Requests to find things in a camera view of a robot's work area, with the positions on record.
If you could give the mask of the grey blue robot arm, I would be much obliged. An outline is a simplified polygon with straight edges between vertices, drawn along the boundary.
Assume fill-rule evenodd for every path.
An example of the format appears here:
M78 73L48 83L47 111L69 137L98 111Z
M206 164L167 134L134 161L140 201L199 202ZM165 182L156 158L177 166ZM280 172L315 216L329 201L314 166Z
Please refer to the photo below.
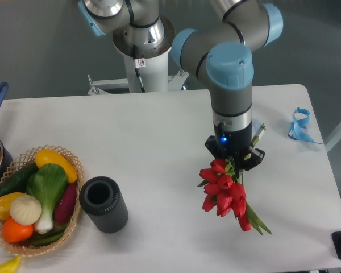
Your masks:
M111 34L123 55L132 93L164 92L168 60L210 92L214 135L206 147L215 158L229 159L237 171L259 165L264 151L252 143L252 52L276 40L283 18L272 4L213 1L222 23L209 32L176 32L159 12L158 1L79 1L97 36Z

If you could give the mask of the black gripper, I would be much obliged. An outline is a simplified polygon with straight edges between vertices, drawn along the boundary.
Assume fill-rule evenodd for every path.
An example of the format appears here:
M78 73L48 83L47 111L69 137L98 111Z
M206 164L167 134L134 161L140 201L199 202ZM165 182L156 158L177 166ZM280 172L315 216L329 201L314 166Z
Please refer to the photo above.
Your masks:
M214 126L215 135L211 135L205 142L205 147L215 159L225 159L239 155L239 168L249 171L261 164L265 152L251 146L252 123L239 131L227 131L226 126L220 123Z

